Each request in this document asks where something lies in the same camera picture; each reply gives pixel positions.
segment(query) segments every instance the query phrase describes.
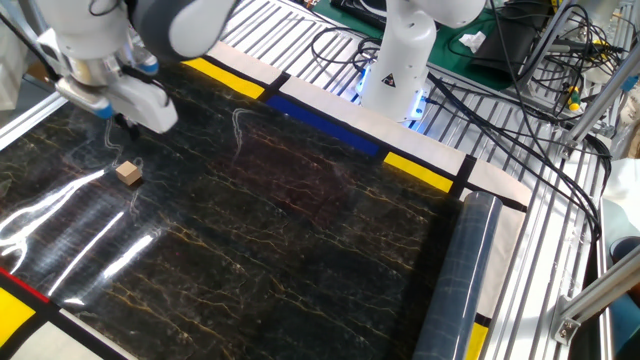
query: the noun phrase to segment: blue light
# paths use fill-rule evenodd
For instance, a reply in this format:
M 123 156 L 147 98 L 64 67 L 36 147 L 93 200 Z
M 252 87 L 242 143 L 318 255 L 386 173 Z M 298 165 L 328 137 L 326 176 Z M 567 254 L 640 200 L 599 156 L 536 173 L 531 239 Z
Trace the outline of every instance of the blue light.
M 416 97 L 413 100 L 413 107 L 411 108 L 411 120 L 422 118 L 422 112 L 424 111 L 425 105 L 427 104 L 426 99 L 422 95 L 424 95 L 423 89 L 416 93 Z
M 362 75 L 362 79 L 360 80 L 358 85 L 356 85 L 356 92 L 358 94 L 362 93 L 362 88 L 364 87 L 364 82 L 367 81 L 367 75 L 369 75 L 369 68 L 370 67 L 371 67 L 371 65 L 367 65 L 367 67 L 364 68 L 364 75 Z

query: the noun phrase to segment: blue tape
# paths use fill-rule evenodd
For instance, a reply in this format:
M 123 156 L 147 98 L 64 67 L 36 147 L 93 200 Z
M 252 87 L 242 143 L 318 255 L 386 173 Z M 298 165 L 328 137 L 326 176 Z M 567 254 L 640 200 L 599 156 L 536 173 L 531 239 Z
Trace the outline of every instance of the blue tape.
M 363 151 L 369 155 L 375 156 L 378 153 L 380 147 L 373 142 L 366 140 L 365 138 L 358 136 L 349 130 L 336 125 L 322 117 L 305 110 L 297 105 L 292 104 L 288 100 L 281 98 L 277 95 L 272 96 L 267 100 L 267 105 L 274 109 L 280 110 L 290 116 L 307 123 L 318 130 L 344 141 L 345 143 L 353 146 L 354 148 Z

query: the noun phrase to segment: cylindrical roller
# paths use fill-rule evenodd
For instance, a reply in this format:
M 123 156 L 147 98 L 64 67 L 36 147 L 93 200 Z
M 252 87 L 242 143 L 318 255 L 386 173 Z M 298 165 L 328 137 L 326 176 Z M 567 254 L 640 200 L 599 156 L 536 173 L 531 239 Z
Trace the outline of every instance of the cylindrical roller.
M 465 358 L 501 209 L 493 195 L 466 197 L 413 360 Z

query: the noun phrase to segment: green mat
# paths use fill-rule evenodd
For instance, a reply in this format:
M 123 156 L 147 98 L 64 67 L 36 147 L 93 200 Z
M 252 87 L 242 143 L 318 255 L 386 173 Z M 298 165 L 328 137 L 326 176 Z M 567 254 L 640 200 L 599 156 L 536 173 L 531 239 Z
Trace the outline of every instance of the green mat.
M 320 1 L 314 8 L 314 11 L 354 30 L 361 31 L 371 37 L 382 36 L 382 31 L 332 7 L 329 0 Z M 475 34 L 478 31 L 482 31 L 488 36 L 493 31 L 494 27 L 495 22 L 493 21 L 493 14 L 487 9 L 485 9 L 473 23 L 464 28 L 451 29 L 442 26 L 438 31 L 438 37 L 436 38 L 436 43 L 431 51 L 429 62 L 482 85 L 488 86 L 494 90 L 502 90 L 509 87 L 511 85 L 510 82 L 496 79 L 495 77 L 487 74 L 487 72 L 478 71 L 477 68 L 474 69 L 470 67 L 469 63 L 472 59 L 467 56 L 472 56 L 473 53 L 468 47 L 462 45 L 462 43 L 458 41 L 462 35 Z M 451 42 L 452 52 L 449 50 L 448 43 L 454 38 L 455 41 Z

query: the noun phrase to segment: yellow tape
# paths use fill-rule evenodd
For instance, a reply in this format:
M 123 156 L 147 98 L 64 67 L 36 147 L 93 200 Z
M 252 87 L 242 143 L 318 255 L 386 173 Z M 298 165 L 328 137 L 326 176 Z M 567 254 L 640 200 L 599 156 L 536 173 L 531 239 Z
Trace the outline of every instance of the yellow tape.
M 203 74 L 211 76 L 212 78 L 220 81 L 233 90 L 247 95 L 250 98 L 257 99 L 258 96 L 260 96 L 260 94 L 262 94 L 262 92 L 264 91 L 261 86 L 258 86 L 251 81 L 241 79 L 228 71 L 222 70 L 212 63 L 208 62 L 207 60 L 194 59 L 185 61 L 185 64 L 191 66 L 192 68 L 200 71 Z
M 449 192 L 451 190 L 451 185 L 453 185 L 453 181 L 445 178 L 444 176 L 440 176 L 433 171 L 420 166 L 413 161 L 409 161 L 403 157 L 400 157 L 394 153 L 389 153 L 387 157 L 384 159 L 384 162 L 397 167 L 398 169 L 411 174 L 418 179 L 426 182 L 427 184 L 440 189 L 444 192 Z
M 35 313 L 30 307 L 0 288 L 0 347 Z
M 471 337 L 469 338 L 469 346 L 467 346 L 467 357 L 465 360 L 478 360 L 480 357 L 480 351 L 482 351 L 482 345 L 484 345 L 484 339 L 487 337 L 489 328 L 473 323 L 473 329 L 471 329 Z

